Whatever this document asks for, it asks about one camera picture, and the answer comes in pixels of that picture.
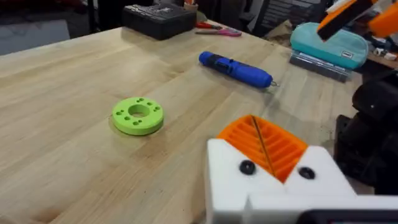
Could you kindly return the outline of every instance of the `blue screwdriver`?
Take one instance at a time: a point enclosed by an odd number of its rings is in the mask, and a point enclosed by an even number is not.
[[[211,52],[201,53],[199,61],[204,66],[213,68],[256,88],[267,88],[271,85],[279,86],[266,71]]]

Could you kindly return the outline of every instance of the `teal pencil case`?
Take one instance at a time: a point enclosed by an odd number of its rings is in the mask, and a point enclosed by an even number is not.
[[[324,42],[317,34],[318,25],[308,22],[297,26],[290,37],[292,48],[343,68],[353,70],[363,65],[368,56],[368,43],[363,37],[339,30]]]

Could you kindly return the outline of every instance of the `black box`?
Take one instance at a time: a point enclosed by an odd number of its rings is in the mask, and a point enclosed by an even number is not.
[[[123,25],[158,40],[191,30],[197,14],[174,4],[160,3],[154,6],[126,6],[123,9]]]

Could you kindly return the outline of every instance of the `orange robot part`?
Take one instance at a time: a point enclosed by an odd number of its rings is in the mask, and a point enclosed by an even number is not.
[[[282,183],[308,147],[293,134],[253,115],[232,122],[217,138],[229,142]]]

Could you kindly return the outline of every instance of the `wooden table surface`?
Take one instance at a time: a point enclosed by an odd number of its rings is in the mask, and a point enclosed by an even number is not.
[[[258,91],[199,64],[208,50],[268,71]],[[290,50],[186,32],[156,41],[128,29],[0,57],[0,223],[183,223],[205,210],[206,140],[245,114],[333,148],[361,83],[288,63]],[[160,103],[164,126],[132,137],[109,121],[122,99]]]

